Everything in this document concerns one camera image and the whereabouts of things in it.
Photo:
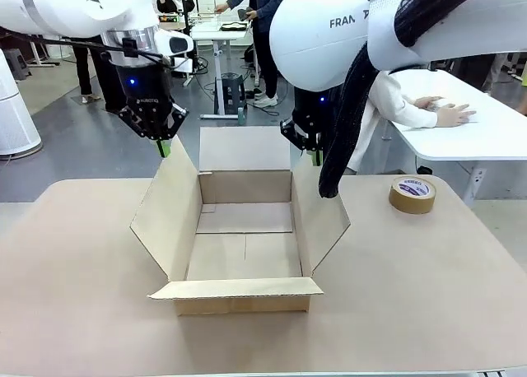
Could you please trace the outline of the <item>person's left hand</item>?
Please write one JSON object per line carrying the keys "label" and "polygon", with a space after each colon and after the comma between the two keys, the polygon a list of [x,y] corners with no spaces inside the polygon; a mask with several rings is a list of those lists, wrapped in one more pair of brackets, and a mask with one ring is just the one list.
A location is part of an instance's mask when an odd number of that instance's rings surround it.
{"label": "person's left hand", "polygon": [[413,105],[418,107],[419,109],[430,110],[433,109],[434,104],[439,100],[442,100],[441,96],[425,96],[416,99],[413,102]]}

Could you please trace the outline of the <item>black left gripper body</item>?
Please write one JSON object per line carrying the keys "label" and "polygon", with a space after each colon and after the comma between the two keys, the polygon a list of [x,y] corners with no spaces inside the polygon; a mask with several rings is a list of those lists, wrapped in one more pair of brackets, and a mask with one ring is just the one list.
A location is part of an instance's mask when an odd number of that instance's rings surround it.
{"label": "black left gripper body", "polygon": [[156,122],[163,133],[164,123],[174,100],[170,94],[169,74],[161,65],[116,66],[126,98],[126,107],[149,123]]}

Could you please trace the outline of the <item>person's right hand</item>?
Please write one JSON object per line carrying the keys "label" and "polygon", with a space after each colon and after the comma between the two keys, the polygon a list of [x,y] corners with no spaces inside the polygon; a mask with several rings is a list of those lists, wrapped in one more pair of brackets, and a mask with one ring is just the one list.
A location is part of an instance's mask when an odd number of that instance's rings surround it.
{"label": "person's right hand", "polygon": [[476,113],[469,105],[448,104],[436,111],[437,128],[454,128],[469,122],[470,117]]}

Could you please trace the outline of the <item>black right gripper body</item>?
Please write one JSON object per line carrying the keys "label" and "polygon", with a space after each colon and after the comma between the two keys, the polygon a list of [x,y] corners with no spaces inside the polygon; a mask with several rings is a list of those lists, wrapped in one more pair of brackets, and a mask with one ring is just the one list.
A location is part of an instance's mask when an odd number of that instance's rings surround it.
{"label": "black right gripper body", "polygon": [[294,89],[292,120],[309,138],[322,134],[330,123],[330,90]]}

